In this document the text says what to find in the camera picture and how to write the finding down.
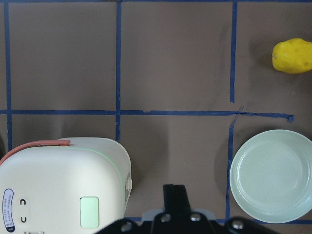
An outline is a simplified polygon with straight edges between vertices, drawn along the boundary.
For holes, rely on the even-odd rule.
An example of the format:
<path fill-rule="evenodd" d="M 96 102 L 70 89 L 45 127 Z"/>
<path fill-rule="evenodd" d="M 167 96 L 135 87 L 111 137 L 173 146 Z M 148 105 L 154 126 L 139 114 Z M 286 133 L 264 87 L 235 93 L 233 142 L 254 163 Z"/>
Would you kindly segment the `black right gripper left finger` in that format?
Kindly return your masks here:
<path fill-rule="evenodd" d="M 177 186 L 163 186 L 164 211 L 156 214 L 152 221 L 144 221 L 141 225 L 129 219 L 120 219 L 98 231 L 99 234 L 173 234 L 175 218 L 178 215 L 176 200 Z"/>

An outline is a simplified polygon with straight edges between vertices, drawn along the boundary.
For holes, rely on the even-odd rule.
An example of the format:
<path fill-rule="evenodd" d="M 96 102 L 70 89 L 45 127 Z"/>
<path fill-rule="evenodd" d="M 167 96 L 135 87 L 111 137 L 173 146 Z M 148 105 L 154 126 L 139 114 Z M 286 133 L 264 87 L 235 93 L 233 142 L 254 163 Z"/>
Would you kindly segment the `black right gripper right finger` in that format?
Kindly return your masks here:
<path fill-rule="evenodd" d="M 186 188 L 173 186 L 173 233 L 175 234 L 267 234 L 268 229 L 241 217 L 218 224 L 203 212 L 191 209 Z"/>

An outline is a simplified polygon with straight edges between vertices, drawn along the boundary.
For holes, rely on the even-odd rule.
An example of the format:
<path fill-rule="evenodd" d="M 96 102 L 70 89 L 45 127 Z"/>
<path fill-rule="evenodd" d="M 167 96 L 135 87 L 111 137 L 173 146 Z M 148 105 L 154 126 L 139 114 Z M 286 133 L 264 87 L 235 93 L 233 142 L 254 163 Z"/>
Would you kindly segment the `green plate near right arm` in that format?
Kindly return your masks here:
<path fill-rule="evenodd" d="M 247 140 L 230 168 L 239 207 L 266 223 L 296 220 L 312 209 L 312 141 L 290 130 L 269 130 Z"/>

